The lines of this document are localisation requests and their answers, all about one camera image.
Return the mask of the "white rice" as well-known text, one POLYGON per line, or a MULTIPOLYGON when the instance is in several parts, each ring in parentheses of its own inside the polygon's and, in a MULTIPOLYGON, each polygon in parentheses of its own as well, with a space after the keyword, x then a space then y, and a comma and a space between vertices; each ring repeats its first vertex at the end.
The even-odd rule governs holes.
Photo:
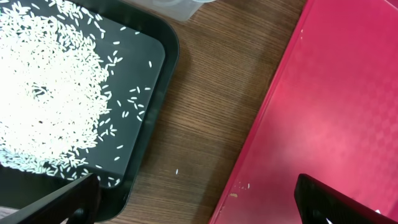
POLYGON ((53 176, 97 146, 110 72, 93 34, 99 14, 70 1, 1 2, 1 167, 53 176))

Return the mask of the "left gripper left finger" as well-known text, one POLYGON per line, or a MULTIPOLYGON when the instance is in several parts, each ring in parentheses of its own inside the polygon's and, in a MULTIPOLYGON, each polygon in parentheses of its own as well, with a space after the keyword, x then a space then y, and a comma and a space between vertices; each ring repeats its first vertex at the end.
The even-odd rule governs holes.
POLYGON ((1 224, 91 224, 95 222, 100 200, 99 180, 88 174, 2 218, 1 224))

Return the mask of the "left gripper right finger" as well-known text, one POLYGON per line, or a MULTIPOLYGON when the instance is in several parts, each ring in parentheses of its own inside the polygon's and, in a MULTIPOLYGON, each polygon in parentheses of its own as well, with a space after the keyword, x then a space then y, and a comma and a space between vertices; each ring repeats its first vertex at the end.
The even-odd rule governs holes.
POLYGON ((307 174, 298 175, 294 198, 302 224, 397 224, 307 174))

